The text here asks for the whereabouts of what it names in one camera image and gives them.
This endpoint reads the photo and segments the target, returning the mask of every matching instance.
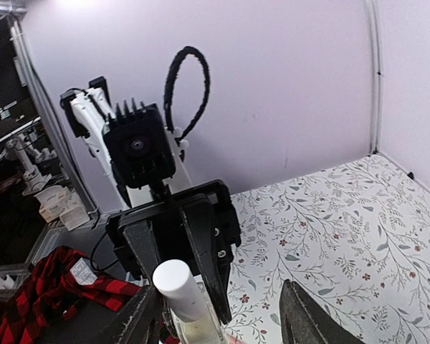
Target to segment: looped black cable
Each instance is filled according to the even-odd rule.
[[[188,55],[193,55],[199,63],[201,63],[202,70],[204,72],[204,98],[202,100],[202,104],[199,107],[199,110],[194,115],[194,118],[189,123],[188,127],[183,131],[183,134],[177,141],[183,140],[196,126],[197,122],[201,119],[202,114],[204,113],[207,102],[209,101],[210,95],[210,71],[209,65],[207,64],[206,58],[202,55],[202,53],[194,47],[184,47],[177,55],[173,58],[171,67],[169,69],[169,73],[166,79],[166,88],[164,90],[164,113],[166,114],[166,125],[168,130],[171,133],[174,131],[173,121],[172,121],[172,100],[173,100],[173,91],[175,89],[175,83],[178,77],[178,72],[180,70],[181,64],[185,60]]]

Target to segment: floral pattern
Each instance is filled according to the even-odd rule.
[[[228,334],[281,343],[291,279],[365,343],[430,343],[430,194],[382,156],[233,196]]]

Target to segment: white bottle cap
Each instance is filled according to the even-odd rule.
[[[160,264],[153,273],[153,284],[184,323],[197,321],[209,311],[189,266],[181,260]]]

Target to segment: metal frame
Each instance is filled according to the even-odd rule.
[[[87,190],[85,183],[79,172],[71,146],[68,143],[66,133],[57,117],[51,100],[47,96],[41,80],[39,79],[32,64],[27,42],[21,27],[21,18],[26,14],[25,0],[0,0],[0,16],[7,16],[11,39],[14,43],[17,59],[21,65],[22,76],[29,87],[30,94],[34,101],[43,126],[48,133],[54,149],[57,152],[61,164],[64,166],[67,175],[70,177],[75,190],[80,195],[83,204],[89,214],[100,215],[98,206]]]
[[[371,38],[373,93],[371,98],[370,153],[379,151],[383,97],[382,45],[377,0],[365,0]]]

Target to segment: white wall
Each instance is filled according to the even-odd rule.
[[[430,188],[430,0],[379,1],[380,151]]]
[[[371,48],[364,0],[39,0],[24,18],[34,63],[56,102],[106,76],[114,101],[162,106],[168,67],[186,45],[209,61],[209,106],[188,137],[193,181],[232,192],[368,153]],[[201,69],[184,65],[176,123],[202,97]],[[102,207],[108,190],[79,143],[78,161]]]

